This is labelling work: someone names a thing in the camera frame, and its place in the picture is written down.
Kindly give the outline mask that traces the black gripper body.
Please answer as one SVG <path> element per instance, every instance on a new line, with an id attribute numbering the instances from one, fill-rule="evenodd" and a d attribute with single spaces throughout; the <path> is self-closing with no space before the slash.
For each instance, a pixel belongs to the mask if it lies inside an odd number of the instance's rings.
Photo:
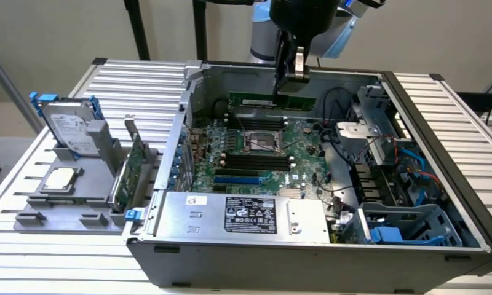
<path id="1" fill-rule="evenodd" d="M 270 18 L 277 26 L 302 41 L 311 41 L 331 26 L 339 1 L 279 0 L 270 6 Z"/>

